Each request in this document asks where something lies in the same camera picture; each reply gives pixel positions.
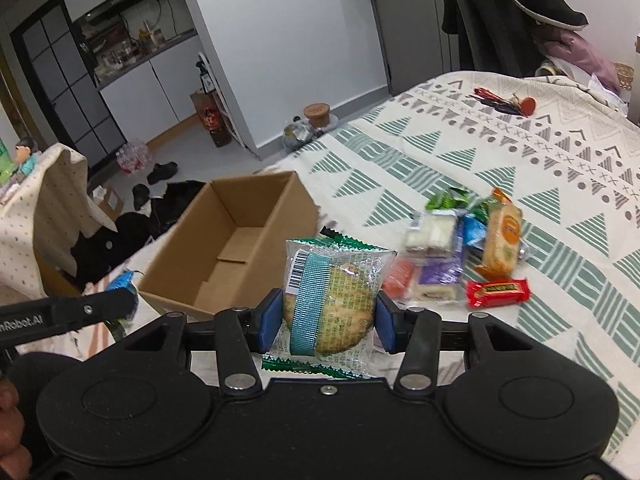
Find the person's left hand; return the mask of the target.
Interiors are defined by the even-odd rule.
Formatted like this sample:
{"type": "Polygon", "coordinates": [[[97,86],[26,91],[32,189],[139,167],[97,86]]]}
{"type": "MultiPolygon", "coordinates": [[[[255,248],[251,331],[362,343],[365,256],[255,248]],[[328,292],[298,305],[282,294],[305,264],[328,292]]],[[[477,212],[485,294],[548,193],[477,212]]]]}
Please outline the person's left hand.
{"type": "Polygon", "coordinates": [[[32,456],[21,444],[24,418],[17,408],[20,397],[7,380],[1,382],[1,470],[15,480],[27,479],[32,456]]]}

